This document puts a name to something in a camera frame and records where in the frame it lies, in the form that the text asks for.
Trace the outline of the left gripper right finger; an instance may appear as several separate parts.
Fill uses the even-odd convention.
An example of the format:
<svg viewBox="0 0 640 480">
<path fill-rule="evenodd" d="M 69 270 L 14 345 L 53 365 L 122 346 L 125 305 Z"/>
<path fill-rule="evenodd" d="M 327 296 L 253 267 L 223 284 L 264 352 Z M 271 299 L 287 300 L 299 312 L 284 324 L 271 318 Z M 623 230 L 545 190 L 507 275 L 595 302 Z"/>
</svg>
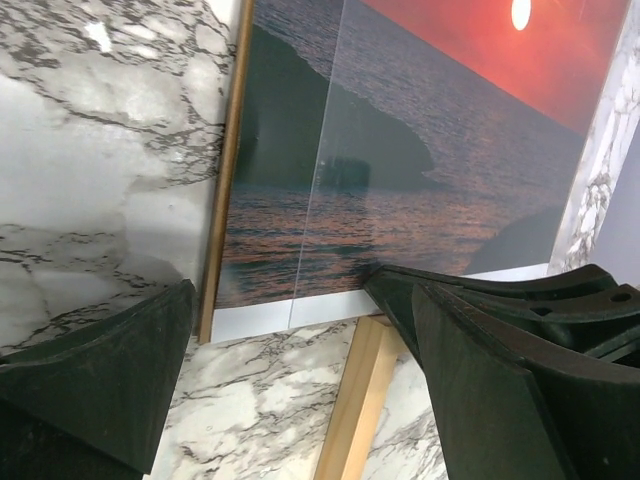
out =
<svg viewBox="0 0 640 480">
<path fill-rule="evenodd" d="M 452 479 L 635 479 L 639 371 L 577 353 L 432 283 L 412 292 Z"/>
</svg>

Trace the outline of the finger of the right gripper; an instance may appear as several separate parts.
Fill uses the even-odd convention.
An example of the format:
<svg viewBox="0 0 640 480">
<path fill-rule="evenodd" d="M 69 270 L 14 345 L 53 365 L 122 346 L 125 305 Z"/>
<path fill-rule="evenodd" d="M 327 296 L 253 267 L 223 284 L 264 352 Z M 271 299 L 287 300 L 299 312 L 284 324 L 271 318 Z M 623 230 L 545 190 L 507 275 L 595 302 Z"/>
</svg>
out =
<svg viewBox="0 0 640 480">
<path fill-rule="evenodd" d="M 412 308 L 417 286 L 433 282 L 508 324 L 570 350 L 602 359 L 630 359 L 639 350 L 639 290 L 588 264 L 556 276 L 501 282 L 395 265 L 375 269 L 364 289 L 415 359 L 420 358 Z"/>
</svg>

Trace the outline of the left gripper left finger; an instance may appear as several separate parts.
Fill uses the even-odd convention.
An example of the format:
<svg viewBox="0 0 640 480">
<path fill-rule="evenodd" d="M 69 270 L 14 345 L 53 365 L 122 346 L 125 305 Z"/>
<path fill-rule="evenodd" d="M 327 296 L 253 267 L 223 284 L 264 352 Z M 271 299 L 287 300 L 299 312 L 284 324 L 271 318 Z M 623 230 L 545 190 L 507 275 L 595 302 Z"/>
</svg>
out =
<svg viewBox="0 0 640 480">
<path fill-rule="evenodd" d="M 182 280 L 1 359 L 4 479 L 141 479 L 153 468 L 195 319 Z"/>
</svg>

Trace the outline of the wooden picture frame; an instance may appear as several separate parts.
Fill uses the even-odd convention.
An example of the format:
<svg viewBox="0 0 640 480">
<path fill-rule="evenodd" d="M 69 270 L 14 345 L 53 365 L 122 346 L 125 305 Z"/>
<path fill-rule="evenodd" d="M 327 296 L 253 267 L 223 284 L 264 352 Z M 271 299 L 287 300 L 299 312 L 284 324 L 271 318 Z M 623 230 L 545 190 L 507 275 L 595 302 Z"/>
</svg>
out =
<svg viewBox="0 0 640 480">
<path fill-rule="evenodd" d="M 385 316 L 358 319 L 315 480 L 362 477 L 397 358 L 405 350 Z"/>
</svg>

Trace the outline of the clear acrylic glazing sheet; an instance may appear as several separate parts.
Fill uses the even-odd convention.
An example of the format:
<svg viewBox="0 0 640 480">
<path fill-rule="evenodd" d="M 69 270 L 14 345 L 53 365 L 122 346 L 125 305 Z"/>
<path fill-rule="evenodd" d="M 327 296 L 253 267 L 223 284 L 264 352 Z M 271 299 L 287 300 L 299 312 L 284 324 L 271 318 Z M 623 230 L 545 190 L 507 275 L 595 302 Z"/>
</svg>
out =
<svg viewBox="0 0 640 480">
<path fill-rule="evenodd" d="M 396 264 L 543 277 L 635 1 L 350 1 L 289 323 L 370 314 Z"/>
</svg>

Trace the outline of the sunset photo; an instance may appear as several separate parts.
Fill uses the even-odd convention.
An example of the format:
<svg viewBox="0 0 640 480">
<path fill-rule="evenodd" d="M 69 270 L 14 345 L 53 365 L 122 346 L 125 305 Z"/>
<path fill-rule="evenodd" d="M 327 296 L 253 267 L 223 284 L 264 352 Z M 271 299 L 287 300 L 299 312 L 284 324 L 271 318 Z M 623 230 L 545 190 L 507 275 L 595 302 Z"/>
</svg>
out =
<svg viewBox="0 0 640 480">
<path fill-rule="evenodd" d="M 584 262 L 627 157 L 635 1 L 247 1 L 200 341 L 370 314 L 379 264 Z"/>
</svg>

